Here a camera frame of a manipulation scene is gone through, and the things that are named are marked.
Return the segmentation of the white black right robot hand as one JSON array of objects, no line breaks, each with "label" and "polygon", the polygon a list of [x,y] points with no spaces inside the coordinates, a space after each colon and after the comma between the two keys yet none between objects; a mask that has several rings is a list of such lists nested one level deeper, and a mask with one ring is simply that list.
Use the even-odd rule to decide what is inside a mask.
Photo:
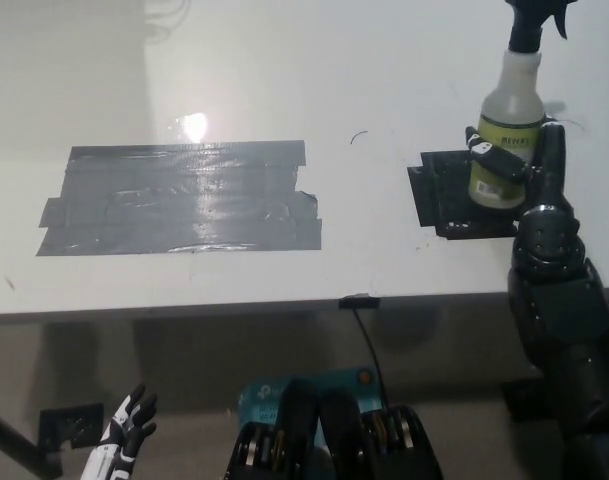
[{"label": "white black right robot hand", "polygon": [[581,275],[585,246],[579,237],[580,222],[564,195],[564,126],[546,119],[531,165],[492,145],[471,126],[466,128],[465,138],[473,166],[524,190],[518,203],[521,213],[512,247],[512,271],[534,283],[557,283]]}]

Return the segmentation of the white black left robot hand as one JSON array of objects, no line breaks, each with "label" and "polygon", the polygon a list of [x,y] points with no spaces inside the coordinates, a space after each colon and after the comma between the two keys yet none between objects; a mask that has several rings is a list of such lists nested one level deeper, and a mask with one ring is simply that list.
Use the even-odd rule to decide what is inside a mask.
[{"label": "white black left robot hand", "polygon": [[157,400],[156,394],[145,397],[144,384],[125,397],[91,451],[81,480],[132,478],[139,451],[157,428]]}]

